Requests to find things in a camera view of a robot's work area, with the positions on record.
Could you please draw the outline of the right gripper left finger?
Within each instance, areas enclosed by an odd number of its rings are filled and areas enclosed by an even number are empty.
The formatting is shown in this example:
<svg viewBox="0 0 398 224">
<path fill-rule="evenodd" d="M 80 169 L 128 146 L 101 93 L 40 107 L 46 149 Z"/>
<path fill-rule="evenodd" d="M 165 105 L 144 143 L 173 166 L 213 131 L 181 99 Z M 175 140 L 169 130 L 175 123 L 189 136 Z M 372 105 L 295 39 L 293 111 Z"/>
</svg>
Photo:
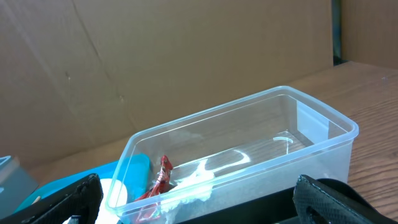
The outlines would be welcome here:
<svg viewBox="0 0 398 224">
<path fill-rule="evenodd" d="M 94 224 L 102 199 L 100 177 L 92 173 L 1 219 L 1 224 Z"/>
</svg>

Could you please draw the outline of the wooden chopstick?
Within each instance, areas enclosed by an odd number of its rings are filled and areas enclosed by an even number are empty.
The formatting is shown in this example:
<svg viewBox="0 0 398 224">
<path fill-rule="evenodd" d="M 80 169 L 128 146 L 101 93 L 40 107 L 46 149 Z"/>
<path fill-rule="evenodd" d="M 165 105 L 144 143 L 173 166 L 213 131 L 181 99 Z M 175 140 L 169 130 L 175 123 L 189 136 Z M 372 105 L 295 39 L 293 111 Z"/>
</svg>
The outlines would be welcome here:
<svg viewBox="0 0 398 224">
<path fill-rule="evenodd" d="M 37 203 L 40 199 L 41 199 L 41 196 L 37 196 L 37 197 L 35 198 L 35 200 L 32 202 L 31 205 Z"/>
</svg>

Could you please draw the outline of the red snack wrapper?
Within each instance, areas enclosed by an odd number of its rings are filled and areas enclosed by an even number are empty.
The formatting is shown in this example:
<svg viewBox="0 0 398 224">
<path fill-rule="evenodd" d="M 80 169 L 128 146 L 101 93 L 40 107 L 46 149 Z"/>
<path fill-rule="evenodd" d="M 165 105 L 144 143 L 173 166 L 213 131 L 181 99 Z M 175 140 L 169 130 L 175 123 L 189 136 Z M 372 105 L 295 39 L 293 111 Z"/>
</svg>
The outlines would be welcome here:
<svg viewBox="0 0 398 224">
<path fill-rule="evenodd" d="M 160 171 L 157 174 L 154 184 L 146 193 L 135 199 L 135 202 L 168 192 L 170 190 L 170 176 L 172 169 L 173 165 L 169 161 L 169 158 L 166 155 L 163 155 L 160 161 Z M 157 208 L 158 205 L 159 204 L 157 203 L 141 208 L 136 218 L 136 223 L 145 223 L 159 219 L 160 209 Z"/>
</svg>

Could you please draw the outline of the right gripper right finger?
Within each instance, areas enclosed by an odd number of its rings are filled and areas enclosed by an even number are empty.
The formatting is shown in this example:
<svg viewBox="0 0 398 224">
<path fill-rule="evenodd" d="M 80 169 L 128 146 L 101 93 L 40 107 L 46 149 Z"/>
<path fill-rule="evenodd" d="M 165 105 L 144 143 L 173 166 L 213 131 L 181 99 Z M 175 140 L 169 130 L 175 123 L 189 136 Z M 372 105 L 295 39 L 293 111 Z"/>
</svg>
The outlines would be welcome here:
<svg viewBox="0 0 398 224">
<path fill-rule="evenodd" d="M 396 222 L 307 175 L 298 177 L 293 201 L 301 224 L 392 224 Z"/>
</svg>

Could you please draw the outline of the white tissue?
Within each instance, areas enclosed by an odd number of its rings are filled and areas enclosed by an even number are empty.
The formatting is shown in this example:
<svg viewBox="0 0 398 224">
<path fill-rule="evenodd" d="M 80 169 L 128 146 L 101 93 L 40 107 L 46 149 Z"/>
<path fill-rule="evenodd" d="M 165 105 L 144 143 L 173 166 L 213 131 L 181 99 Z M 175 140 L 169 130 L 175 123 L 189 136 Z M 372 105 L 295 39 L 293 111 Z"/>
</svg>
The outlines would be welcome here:
<svg viewBox="0 0 398 224">
<path fill-rule="evenodd" d="M 201 160 L 192 174 L 182 179 L 176 187 L 170 190 L 170 192 L 179 190 L 181 192 L 160 203 L 160 211 L 165 217 L 166 224 L 175 222 L 175 217 L 183 205 L 197 200 L 205 202 L 210 198 L 212 185 L 205 184 L 200 186 L 200 184 L 215 178 L 214 172 L 205 168 L 207 160 Z"/>
</svg>

